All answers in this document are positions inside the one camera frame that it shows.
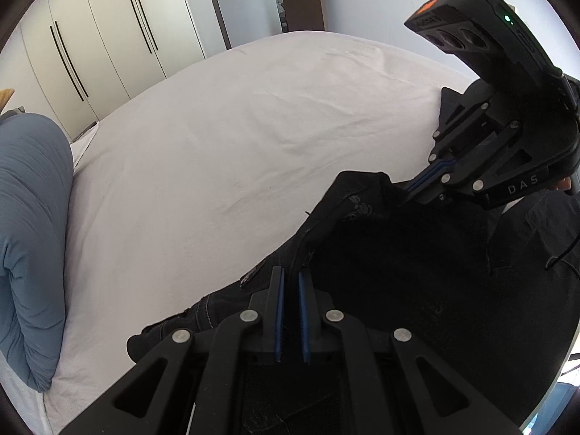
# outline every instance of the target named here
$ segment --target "door handle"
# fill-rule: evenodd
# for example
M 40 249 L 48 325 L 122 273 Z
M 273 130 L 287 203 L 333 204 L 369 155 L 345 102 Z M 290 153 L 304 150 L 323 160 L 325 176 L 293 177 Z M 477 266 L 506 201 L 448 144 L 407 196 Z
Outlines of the door handle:
M 139 29 L 141 29 L 141 34 L 143 34 L 143 39 L 145 40 L 145 43 L 147 45 L 147 50 L 149 51 L 150 54 L 153 54 L 153 52 L 151 51 L 151 48 L 149 47 L 149 42 L 147 41 L 147 36 L 145 36 L 145 31 L 143 30 L 143 27 L 141 26 L 141 20 L 139 19 L 139 16 L 137 16 L 137 10 L 135 9 L 135 5 L 133 3 L 133 0 L 130 0 L 131 2 L 131 7 L 133 8 L 133 12 L 135 13 L 135 18 L 137 18 L 137 24 L 139 25 Z
M 145 24 L 147 25 L 147 29 L 149 30 L 149 34 L 151 35 L 151 39 L 153 41 L 153 45 L 155 46 L 155 50 L 159 50 L 157 47 L 157 43 L 155 42 L 155 37 L 153 37 L 153 32 L 151 31 L 151 27 L 149 26 L 149 21 L 147 21 L 147 15 L 145 14 L 145 10 L 143 9 L 143 5 L 141 4 L 141 0 L 137 0 L 139 3 L 139 7 L 141 8 L 141 14 L 143 15 L 143 19 L 145 20 Z
M 80 94 L 80 91 L 78 91 L 78 87 L 76 86 L 76 83 L 73 80 L 73 76 L 71 75 L 71 72 L 70 72 L 67 64 L 65 63 L 65 58 L 63 57 L 63 53 L 60 51 L 59 43 L 56 42 L 56 36 L 54 35 L 54 29 L 52 29 L 52 25 L 50 25 L 50 33 L 52 34 L 52 40 L 54 41 L 54 45 L 56 46 L 56 50 L 59 52 L 60 59 L 62 60 L 63 65 L 65 66 L 65 70 L 69 74 L 69 78 L 71 79 L 72 86 L 74 86 L 74 89 L 76 90 L 76 93 L 78 94 L 78 97 L 80 98 L 80 100 L 85 101 L 85 100 L 83 100 L 82 95 Z
M 71 58 L 69 56 L 69 51 L 67 51 L 67 46 L 65 46 L 65 41 L 63 40 L 63 36 L 62 36 L 62 34 L 60 34 L 59 24 L 56 21 L 54 21 L 54 25 L 56 26 L 56 32 L 59 35 L 60 44 L 63 46 L 63 49 L 65 49 L 65 55 L 67 56 L 67 59 L 71 65 L 72 71 L 74 72 L 74 75 L 75 75 L 76 79 L 78 80 L 78 84 L 80 85 L 80 88 L 82 88 L 82 91 L 85 94 L 85 97 L 88 98 L 89 94 L 86 92 L 85 87 L 82 84 L 82 81 L 80 80 L 80 77 L 78 76 L 78 73 L 76 72 L 76 69 L 74 68 L 73 61 L 71 60 Z

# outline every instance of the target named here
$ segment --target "white bed sheet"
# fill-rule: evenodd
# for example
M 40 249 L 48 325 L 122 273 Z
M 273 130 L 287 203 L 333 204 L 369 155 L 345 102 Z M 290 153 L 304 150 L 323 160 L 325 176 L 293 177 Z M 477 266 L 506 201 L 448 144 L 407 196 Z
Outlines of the white bed sheet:
M 197 63 L 99 123 L 75 171 L 54 433 L 126 372 L 130 335 L 239 279 L 342 170 L 427 165 L 440 88 L 470 80 L 381 43 L 288 33 Z
M 83 154 L 85 154 L 85 151 L 89 148 L 89 145 L 91 145 L 91 141 L 93 140 L 93 137 L 95 136 L 98 130 L 99 123 L 95 124 L 87 132 L 85 132 L 79 140 L 71 144 L 72 163 L 75 168 L 78 165 Z

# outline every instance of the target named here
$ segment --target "camera lens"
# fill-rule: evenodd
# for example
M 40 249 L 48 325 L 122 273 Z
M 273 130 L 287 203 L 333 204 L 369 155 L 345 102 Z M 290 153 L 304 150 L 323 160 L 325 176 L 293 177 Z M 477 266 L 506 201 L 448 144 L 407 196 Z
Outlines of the camera lens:
M 447 44 L 453 46 L 456 49 L 463 49 L 465 47 L 463 43 L 457 39 L 457 37 L 453 36 L 453 34 L 449 34 L 445 31 L 439 31 L 439 35 Z
M 473 44 L 474 46 L 479 47 L 481 49 L 485 49 L 487 47 L 485 41 L 474 32 L 469 31 L 468 29 L 462 29 L 461 33 L 463 34 L 465 40 Z
M 425 34 L 425 39 L 439 47 L 443 47 L 445 45 L 440 39 L 437 39 L 435 36 L 431 36 L 431 34 Z

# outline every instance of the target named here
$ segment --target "blue pillow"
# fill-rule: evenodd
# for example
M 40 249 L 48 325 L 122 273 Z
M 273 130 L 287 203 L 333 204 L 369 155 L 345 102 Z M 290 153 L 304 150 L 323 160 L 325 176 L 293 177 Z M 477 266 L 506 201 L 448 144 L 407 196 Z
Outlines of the blue pillow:
M 63 339 L 72 183 L 73 155 L 53 121 L 0 120 L 0 351 L 39 392 L 50 388 Z

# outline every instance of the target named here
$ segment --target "orange label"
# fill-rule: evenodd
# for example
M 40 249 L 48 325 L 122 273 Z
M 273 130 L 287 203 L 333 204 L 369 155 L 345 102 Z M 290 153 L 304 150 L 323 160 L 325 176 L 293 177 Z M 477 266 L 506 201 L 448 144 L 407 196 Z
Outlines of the orange label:
M 420 14 L 424 11 L 427 11 L 429 8 L 431 8 L 435 3 L 437 3 L 439 0 L 431 0 L 428 1 L 427 3 L 425 3 L 423 6 L 421 6 L 421 8 L 419 8 L 415 14 Z

